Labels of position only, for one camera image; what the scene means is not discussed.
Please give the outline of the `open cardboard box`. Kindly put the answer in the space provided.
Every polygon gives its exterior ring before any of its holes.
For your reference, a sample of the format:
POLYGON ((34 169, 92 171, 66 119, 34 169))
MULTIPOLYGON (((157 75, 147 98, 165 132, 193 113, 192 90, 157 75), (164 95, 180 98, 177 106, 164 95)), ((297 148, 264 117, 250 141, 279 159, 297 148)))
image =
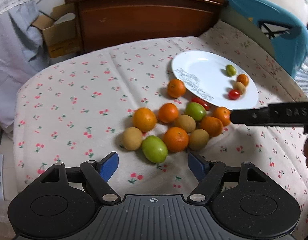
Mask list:
POLYGON ((49 16, 41 14, 32 23, 42 33, 51 58, 80 51, 75 18, 75 7, 71 3, 54 7, 49 16))

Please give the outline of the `red cherry tomato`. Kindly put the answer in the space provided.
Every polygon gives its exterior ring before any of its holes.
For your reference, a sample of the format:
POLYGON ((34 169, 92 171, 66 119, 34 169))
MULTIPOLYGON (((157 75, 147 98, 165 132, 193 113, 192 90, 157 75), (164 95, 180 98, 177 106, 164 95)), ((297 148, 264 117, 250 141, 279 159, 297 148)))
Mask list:
POLYGON ((200 104, 201 106, 204 107, 206 111, 210 110, 210 106, 208 105, 208 103, 201 98, 194 97, 191 99, 191 101, 200 104))
POLYGON ((230 100, 237 100, 240 97, 241 93, 237 89, 232 89, 228 93, 228 97, 230 100))

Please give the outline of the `yellowish orange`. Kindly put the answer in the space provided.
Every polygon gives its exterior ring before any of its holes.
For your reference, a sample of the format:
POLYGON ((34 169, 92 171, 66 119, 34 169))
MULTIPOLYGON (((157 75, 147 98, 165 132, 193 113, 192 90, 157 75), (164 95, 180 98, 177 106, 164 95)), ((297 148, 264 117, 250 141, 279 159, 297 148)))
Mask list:
POLYGON ((134 127, 140 129, 142 132, 148 132, 154 129, 157 118, 153 111, 142 107, 135 111, 132 121, 134 127))

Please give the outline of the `white ceramic plate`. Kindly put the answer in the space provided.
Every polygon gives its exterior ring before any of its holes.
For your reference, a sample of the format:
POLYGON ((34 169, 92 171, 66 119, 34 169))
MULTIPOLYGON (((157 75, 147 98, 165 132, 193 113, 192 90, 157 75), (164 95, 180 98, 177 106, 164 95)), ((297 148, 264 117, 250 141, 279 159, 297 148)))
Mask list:
POLYGON ((228 76, 226 66, 232 65, 237 75, 247 74, 234 62, 219 55, 199 50, 182 52, 171 61, 171 69, 176 77, 183 81, 186 89, 195 96, 217 107, 229 110, 253 108, 258 102, 257 87, 249 77, 246 91, 236 100, 228 93, 236 81, 236 76, 228 76))

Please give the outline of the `small orange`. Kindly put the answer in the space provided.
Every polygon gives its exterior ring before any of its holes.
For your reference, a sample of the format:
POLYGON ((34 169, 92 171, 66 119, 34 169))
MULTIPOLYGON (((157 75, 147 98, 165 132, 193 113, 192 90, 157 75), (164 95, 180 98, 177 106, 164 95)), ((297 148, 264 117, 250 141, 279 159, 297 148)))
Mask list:
POLYGON ((172 98, 179 98, 186 93, 186 88, 183 81, 179 79, 172 79, 168 83, 167 93, 172 98))

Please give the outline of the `cherry print tablecloth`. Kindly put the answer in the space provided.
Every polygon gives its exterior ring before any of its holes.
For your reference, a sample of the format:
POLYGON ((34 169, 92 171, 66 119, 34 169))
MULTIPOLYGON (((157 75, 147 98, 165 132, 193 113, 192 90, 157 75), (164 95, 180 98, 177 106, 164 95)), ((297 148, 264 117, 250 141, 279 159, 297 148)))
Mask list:
MULTIPOLYGON (((108 153, 119 154, 109 183, 124 194, 183 194, 196 187, 187 152, 152 164, 143 153, 126 152, 120 135, 140 107, 157 111, 171 102, 183 112, 193 98, 166 94, 175 78, 170 61, 188 50, 215 53, 240 66, 257 87, 255 108, 305 101, 307 96, 279 64, 249 37, 220 21, 200 37, 146 40, 97 50, 54 64, 30 78, 17 94, 14 161, 18 193, 56 162, 77 167, 108 153)), ((296 239, 308 236, 308 170, 302 128, 228 125, 202 153, 228 166, 250 161, 300 205, 296 239)))

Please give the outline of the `brown longan fruit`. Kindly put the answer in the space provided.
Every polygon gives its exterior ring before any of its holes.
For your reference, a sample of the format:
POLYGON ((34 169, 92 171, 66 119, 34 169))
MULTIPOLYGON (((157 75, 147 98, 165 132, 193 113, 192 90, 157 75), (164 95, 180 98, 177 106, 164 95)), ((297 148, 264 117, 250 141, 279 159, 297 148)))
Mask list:
POLYGON ((125 129, 121 137, 121 142, 126 150, 137 150, 142 144, 142 131, 136 127, 125 129))
POLYGON ((194 151, 202 150, 209 141, 209 134, 204 129, 195 129, 189 136, 189 148, 194 151))
POLYGON ((173 123, 175 127, 185 130, 186 133, 191 133, 196 129, 195 120, 189 115, 180 115, 173 123))
POLYGON ((245 85, 239 81, 235 81, 233 83, 233 89, 237 90, 240 93, 240 95, 243 95, 246 92, 245 85))

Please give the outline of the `small olive green fruit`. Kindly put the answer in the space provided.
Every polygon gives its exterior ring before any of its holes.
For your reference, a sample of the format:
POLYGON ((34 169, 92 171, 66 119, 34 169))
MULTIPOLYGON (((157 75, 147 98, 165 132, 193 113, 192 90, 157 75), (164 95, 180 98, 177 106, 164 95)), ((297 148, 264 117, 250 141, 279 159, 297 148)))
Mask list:
POLYGON ((236 68, 231 64, 226 65, 226 73, 228 76, 235 76, 236 75, 236 68))

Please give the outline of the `checkered grey cloth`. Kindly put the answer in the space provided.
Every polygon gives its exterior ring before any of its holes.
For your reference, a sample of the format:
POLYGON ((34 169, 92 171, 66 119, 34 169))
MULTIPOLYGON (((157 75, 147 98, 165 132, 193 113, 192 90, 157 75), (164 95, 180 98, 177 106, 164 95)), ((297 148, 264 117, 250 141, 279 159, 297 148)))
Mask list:
POLYGON ((0 127, 6 132, 19 88, 49 64, 42 34, 32 26, 38 16, 34 0, 0 0, 0 127))

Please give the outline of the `houndstooth blue white bedding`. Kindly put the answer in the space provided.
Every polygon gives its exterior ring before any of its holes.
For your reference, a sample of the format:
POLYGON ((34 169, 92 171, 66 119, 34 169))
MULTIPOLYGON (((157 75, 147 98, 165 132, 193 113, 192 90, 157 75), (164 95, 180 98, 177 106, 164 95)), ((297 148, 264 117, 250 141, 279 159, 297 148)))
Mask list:
POLYGON ((296 72, 294 80, 308 98, 308 57, 296 72))

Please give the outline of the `blue star pillow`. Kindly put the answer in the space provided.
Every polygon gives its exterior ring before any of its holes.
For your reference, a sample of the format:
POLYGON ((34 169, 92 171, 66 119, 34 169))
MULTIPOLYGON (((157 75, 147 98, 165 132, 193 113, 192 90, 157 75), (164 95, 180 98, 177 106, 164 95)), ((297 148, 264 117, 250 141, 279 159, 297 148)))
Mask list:
POLYGON ((308 52, 308 31, 289 11, 267 0, 226 0, 221 19, 255 41, 292 78, 308 52))

